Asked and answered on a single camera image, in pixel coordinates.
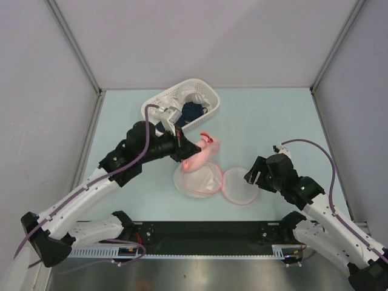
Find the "white bra from bag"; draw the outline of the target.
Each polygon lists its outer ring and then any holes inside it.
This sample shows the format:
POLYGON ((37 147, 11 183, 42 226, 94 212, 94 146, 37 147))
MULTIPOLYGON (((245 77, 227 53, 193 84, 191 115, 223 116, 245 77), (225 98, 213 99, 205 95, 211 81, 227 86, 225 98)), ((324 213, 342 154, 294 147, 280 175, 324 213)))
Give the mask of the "white bra from bag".
POLYGON ((209 168, 201 168, 195 172, 186 173, 183 179, 188 189, 201 193, 212 193, 219 185, 215 174, 209 168))

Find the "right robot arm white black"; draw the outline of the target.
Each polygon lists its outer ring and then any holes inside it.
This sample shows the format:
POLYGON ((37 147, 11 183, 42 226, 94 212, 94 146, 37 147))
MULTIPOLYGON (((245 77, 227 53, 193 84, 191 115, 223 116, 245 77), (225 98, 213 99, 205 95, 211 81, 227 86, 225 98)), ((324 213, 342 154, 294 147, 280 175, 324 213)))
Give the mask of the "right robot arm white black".
POLYGON ((244 179, 262 190, 279 192, 297 207, 281 220, 279 235, 284 242, 310 246, 337 266, 354 290, 387 290, 387 248, 343 218, 324 189, 300 176, 287 155, 257 157, 244 179))

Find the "pink mesh laundry bag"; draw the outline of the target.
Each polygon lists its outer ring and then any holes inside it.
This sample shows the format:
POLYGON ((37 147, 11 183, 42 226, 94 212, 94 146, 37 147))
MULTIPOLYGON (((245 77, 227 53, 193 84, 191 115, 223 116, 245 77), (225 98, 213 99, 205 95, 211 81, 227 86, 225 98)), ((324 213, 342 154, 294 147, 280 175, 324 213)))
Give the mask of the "pink mesh laundry bag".
POLYGON ((244 179, 247 172, 241 167, 223 172, 215 162, 207 161, 197 171, 190 173, 178 166, 173 174, 173 182, 179 192, 190 198, 209 198, 221 192, 228 202, 246 206, 259 197, 259 189, 244 179))

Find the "pink bra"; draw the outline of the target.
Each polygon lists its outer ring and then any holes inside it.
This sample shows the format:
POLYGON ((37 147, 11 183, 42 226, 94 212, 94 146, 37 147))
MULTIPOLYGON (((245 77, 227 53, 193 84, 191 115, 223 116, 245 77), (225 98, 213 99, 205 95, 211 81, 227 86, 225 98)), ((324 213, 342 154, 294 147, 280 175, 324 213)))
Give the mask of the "pink bra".
POLYGON ((201 139, 196 145, 201 151, 181 163, 182 172, 184 173, 191 173, 200 169, 209 159, 219 152, 221 147, 221 141, 218 138, 207 132, 201 132, 199 135, 201 139))

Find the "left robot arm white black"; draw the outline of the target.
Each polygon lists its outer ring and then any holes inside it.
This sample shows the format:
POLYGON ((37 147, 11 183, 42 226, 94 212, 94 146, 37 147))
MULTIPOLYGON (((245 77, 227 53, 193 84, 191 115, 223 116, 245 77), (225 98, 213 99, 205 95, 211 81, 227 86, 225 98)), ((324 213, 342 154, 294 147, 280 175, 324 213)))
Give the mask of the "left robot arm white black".
POLYGON ((79 230, 76 222, 97 202, 140 175, 143 164, 166 156, 182 162, 199 152, 201 148, 189 141, 180 127, 157 136, 153 124, 137 122, 85 182, 47 210, 22 216, 24 241, 31 244, 46 267, 63 262, 77 246, 115 238, 123 243, 130 241, 134 228, 123 211, 101 222, 88 222, 86 230, 79 230))

